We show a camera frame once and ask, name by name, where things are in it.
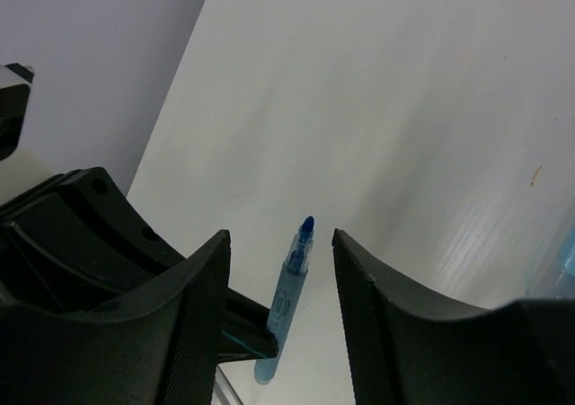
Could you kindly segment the light blue pen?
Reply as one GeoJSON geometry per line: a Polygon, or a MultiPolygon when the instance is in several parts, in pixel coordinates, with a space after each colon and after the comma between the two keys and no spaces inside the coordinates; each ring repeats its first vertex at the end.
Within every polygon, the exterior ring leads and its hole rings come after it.
{"type": "Polygon", "coordinates": [[[557,234],[544,256],[526,274],[530,298],[574,298],[574,225],[557,234]]]}

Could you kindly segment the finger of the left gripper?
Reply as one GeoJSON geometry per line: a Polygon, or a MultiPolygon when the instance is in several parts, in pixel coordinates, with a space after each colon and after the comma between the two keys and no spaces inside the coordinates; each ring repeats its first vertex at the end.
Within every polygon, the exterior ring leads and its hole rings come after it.
{"type": "Polygon", "coordinates": [[[56,313],[92,309],[184,259],[102,167],[57,174],[1,205],[1,274],[56,313]]]}

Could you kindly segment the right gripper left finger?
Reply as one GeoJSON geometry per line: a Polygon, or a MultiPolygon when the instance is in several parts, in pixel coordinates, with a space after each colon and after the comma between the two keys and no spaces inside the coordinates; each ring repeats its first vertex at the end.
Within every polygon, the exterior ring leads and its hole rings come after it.
{"type": "Polygon", "coordinates": [[[89,312],[1,301],[4,404],[208,404],[230,272],[231,239],[89,312]]]}

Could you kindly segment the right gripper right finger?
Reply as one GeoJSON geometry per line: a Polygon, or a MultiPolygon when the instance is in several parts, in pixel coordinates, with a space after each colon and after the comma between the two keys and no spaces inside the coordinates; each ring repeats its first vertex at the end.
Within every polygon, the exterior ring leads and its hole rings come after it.
{"type": "Polygon", "coordinates": [[[574,303],[519,299],[486,310],[332,238],[358,404],[571,404],[574,303]]]}

